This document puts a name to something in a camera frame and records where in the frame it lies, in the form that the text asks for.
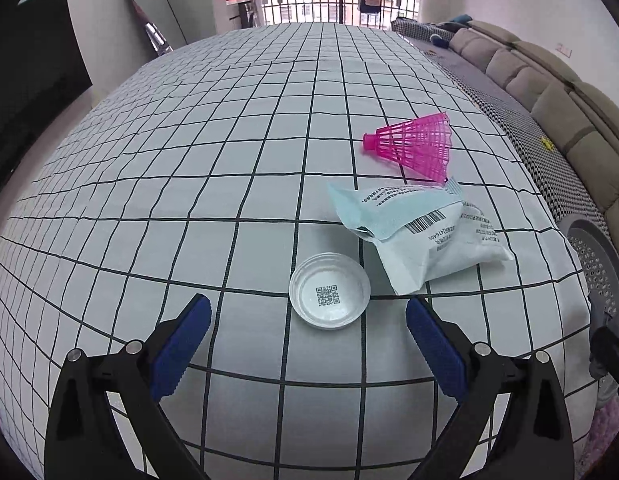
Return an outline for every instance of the white and blue package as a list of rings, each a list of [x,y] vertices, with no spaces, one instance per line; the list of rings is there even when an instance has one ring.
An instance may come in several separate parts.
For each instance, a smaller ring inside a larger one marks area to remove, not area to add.
[[[330,196],[343,224],[376,246],[397,294],[411,294],[429,280],[476,264],[513,259],[491,221],[480,208],[462,199],[452,179],[446,189],[397,186],[352,191],[331,187]],[[379,196],[386,202],[373,205]]]

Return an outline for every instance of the beige sofa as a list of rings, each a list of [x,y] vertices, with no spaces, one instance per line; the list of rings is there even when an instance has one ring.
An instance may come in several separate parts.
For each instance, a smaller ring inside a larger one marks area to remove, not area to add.
[[[449,47],[539,123],[605,216],[619,253],[619,108],[548,50],[490,23],[469,25]]]

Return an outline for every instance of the table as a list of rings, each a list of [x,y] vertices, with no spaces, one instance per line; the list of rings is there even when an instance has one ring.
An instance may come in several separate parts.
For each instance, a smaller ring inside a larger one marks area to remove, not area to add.
[[[596,383],[576,253],[507,136],[393,32],[333,23],[233,31],[153,60],[69,135],[0,240],[0,424],[40,478],[47,405],[75,346],[118,351],[196,292],[211,328],[161,405],[212,479],[405,479],[455,409],[433,381],[377,253],[339,224],[326,185],[418,182],[363,154],[387,123],[438,111],[449,173],[516,255],[422,292],[472,341],[545,349],[577,451]],[[371,301],[316,330],[288,301],[291,272],[336,251],[360,261]],[[500,396],[471,467],[497,433]],[[139,468],[125,407],[111,398]]]

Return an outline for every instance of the silver bolt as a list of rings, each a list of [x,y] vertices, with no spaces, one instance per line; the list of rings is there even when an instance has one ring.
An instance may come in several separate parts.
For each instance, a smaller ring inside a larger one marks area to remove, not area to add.
[[[143,343],[140,341],[130,341],[127,345],[125,345],[125,351],[128,354],[138,354],[143,348]]]
[[[538,352],[536,352],[536,359],[538,359],[541,363],[548,363],[549,355],[547,354],[547,352],[539,350]]]
[[[68,352],[68,361],[74,362],[78,361],[78,358],[83,352],[81,352],[80,348],[73,348]]]
[[[490,355],[492,352],[492,349],[487,343],[476,343],[474,345],[474,350],[478,355],[482,355],[483,357],[486,355]]]

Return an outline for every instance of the pink shuttlecock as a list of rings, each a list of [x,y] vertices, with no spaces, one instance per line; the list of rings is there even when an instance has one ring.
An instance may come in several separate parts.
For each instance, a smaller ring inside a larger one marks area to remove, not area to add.
[[[398,162],[439,184],[447,179],[451,128],[447,114],[392,124],[363,136],[363,150]]]

